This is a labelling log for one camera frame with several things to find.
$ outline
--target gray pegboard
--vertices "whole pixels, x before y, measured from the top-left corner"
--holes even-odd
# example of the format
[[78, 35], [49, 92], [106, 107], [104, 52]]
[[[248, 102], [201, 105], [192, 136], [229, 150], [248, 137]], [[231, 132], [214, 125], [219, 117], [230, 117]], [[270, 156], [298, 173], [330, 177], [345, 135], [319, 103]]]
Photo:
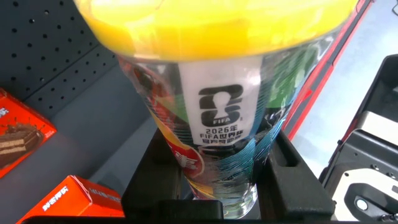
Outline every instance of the gray pegboard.
[[72, 0], [0, 1], [0, 20], [0, 87], [47, 117], [117, 63]]
[[51, 117], [117, 63], [108, 49], [97, 46], [26, 99], [45, 117]]

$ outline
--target gray shelf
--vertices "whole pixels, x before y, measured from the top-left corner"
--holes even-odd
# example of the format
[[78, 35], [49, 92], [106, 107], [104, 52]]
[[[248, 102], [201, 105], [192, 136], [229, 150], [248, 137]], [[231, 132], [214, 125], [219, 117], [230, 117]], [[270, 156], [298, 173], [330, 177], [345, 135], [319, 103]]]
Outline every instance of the gray shelf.
[[131, 82], [113, 67], [50, 119], [54, 137], [0, 179], [1, 222], [18, 221], [67, 175], [104, 181], [114, 166], [101, 166], [119, 148], [132, 153], [116, 170], [131, 177], [155, 131], [148, 118]]

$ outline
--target cardboard box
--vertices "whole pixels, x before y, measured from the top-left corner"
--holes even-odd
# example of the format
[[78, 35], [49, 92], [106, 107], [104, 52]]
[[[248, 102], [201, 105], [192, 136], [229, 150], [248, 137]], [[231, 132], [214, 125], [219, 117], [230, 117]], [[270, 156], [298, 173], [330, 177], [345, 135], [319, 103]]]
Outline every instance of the cardboard box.
[[0, 178], [56, 132], [50, 121], [0, 88]]
[[124, 217], [120, 200], [113, 190], [69, 175], [18, 223], [34, 216]]

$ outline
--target white surface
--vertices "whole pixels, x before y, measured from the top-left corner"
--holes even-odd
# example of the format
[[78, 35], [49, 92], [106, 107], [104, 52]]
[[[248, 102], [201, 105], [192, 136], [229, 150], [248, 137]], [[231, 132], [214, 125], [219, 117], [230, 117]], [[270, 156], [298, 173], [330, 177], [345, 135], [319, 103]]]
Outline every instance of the white surface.
[[374, 2], [340, 57], [328, 82], [293, 138], [318, 177], [336, 149], [383, 59], [398, 54], [396, 0]]

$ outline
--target black plastic bracket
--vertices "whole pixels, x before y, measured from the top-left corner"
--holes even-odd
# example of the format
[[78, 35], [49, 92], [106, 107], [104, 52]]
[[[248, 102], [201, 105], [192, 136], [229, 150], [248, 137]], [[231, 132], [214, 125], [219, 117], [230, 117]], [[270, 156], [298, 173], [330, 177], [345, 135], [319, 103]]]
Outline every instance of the black plastic bracket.
[[263, 220], [330, 220], [335, 204], [284, 133], [257, 181]]

